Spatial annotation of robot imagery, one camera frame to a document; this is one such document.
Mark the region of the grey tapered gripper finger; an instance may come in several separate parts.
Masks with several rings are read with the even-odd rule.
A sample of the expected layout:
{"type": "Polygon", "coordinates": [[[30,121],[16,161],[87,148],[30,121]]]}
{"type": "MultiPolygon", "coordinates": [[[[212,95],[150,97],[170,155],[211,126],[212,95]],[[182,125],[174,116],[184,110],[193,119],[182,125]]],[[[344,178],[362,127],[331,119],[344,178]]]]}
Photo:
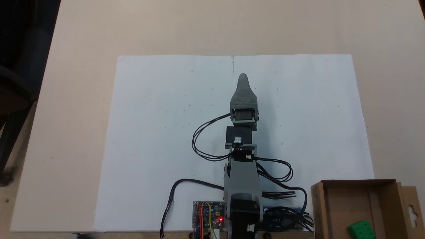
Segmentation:
{"type": "Polygon", "coordinates": [[[246,74],[240,74],[236,90],[230,100],[231,109],[258,109],[257,96],[252,91],[246,74]]]}

